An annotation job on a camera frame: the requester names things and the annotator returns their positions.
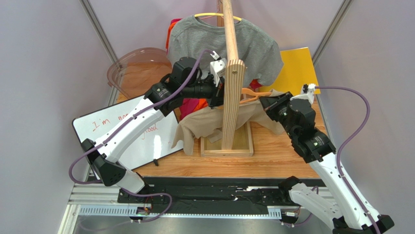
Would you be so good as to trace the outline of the orange plastic hanger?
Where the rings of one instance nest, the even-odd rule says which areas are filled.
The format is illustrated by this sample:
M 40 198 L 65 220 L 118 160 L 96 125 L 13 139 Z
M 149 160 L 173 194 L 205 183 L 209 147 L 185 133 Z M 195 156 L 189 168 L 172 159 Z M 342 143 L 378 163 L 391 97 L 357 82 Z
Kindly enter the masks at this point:
M 249 98 L 244 98 L 239 103 L 244 104 L 244 103 L 256 101 L 256 100 L 259 99 L 259 97 L 268 97 L 271 94 L 272 94 L 271 92 L 255 92 L 251 89 L 243 88 L 242 89 L 242 95 L 248 95 Z

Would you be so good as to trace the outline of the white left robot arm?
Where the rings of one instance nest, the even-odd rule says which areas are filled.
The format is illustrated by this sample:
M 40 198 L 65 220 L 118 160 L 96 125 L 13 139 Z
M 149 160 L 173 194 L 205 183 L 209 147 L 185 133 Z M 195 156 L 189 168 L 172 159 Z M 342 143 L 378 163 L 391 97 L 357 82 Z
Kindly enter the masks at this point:
M 184 99 L 205 98 L 209 107 L 223 104 L 227 60 L 220 56 L 213 59 L 207 77 L 201 78 L 198 60 L 180 58 L 172 71 L 152 85 L 119 124 L 96 140 L 83 140 L 81 147 L 85 157 L 105 186 L 117 185 L 135 194 L 145 188 L 143 178 L 122 165 L 119 159 L 140 135 L 180 107 Z

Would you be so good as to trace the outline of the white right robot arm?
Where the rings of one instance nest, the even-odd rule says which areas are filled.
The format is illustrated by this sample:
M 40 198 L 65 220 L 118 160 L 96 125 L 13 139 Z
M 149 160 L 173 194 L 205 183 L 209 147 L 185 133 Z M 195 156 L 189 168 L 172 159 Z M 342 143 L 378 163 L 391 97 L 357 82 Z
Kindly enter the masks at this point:
M 287 92 L 259 101 L 268 117 L 282 125 L 294 151 L 320 176 L 335 200 L 328 201 L 291 176 L 280 183 L 290 201 L 305 207 L 334 234 L 383 234 L 394 227 L 392 218 L 380 214 L 350 181 L 330 138 L 315 126 L 316 112 L 308 99 Z

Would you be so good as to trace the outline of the beige t shirt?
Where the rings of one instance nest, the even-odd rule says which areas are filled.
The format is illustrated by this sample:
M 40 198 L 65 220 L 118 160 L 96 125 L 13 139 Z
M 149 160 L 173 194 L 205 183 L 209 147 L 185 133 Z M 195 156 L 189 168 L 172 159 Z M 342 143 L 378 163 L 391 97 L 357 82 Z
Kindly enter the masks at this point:
M 249 121 L 260 124 L 275 135 L 280 135 L 284 131 L 280 123 L 275 122 L 268 117 L 259 100 L 240 105 L 236 129 L 239 129 Z M 223 136 L 222 126 L 222 109 L 211 109 L 206 107 L 188 114 L 178 123 L 171 148 L 174 148 L 179 141 L 182 141 L 185 154 L 191 156 L 193 155 L 194 140 L 196 138 L 206 137 L 211 142 L 216 142 Z

